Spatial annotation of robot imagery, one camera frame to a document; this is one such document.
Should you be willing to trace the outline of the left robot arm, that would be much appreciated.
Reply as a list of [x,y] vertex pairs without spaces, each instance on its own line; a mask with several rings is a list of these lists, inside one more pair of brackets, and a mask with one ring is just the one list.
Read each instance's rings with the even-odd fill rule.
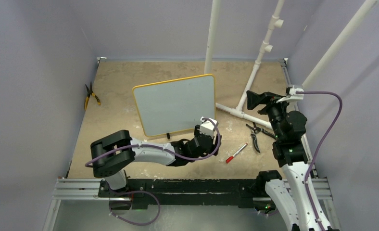
[[94,177],[105,179],[112,193],[122,197],[129,190],[124,168],[130,163],[181,167],[217,155],[221,141],[220,132],[205,125],[196,125],[191,140],[166,144],[141,141],[131,137],[128,130],[120,130],[90,145],[91,160],[85,166],[93,169]]

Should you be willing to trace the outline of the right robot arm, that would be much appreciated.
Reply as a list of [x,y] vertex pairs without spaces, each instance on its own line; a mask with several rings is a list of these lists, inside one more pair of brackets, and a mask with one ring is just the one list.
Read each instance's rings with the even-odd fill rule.
[[277,160],[289,190],[276,170],[261,171],[256,178],[256,191],[269,196],[290,231],[333,231],[334,227],[322,210],[310,172],[314,161],[308,160],[302,142],[307,118],[299,111],[288,111],[291,102],[300,101],[306,94],[325,94],[324,91],[304,91],[289,87],[286,95],[272,92],[261,94],[248,90],[247,108],[259,105],[258,113],[267,115],[274,132],[273,155]]

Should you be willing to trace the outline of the yellow framed whiteboard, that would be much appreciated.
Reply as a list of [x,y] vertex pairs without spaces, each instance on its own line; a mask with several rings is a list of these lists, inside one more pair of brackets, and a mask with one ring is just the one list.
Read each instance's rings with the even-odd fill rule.
[[147,137],[187,131],[202,117],[216,118],[213,74],[137,85],[132,94]]

